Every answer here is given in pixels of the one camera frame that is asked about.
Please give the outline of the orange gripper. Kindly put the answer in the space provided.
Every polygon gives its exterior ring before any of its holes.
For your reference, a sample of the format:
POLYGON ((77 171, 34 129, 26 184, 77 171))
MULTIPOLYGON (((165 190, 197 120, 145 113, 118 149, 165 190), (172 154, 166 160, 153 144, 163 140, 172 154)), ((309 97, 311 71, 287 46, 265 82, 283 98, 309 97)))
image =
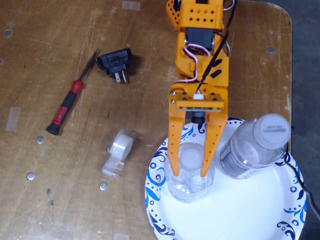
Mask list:
POLYGON ((215 156, 228 120, 229 57, 219 54, 204 83, 178 80, 170 87, 168 121, 168 157, 178 177, 179 149, 186 115, 206 115, 206 139, 201 177, 205 177, 215 156))

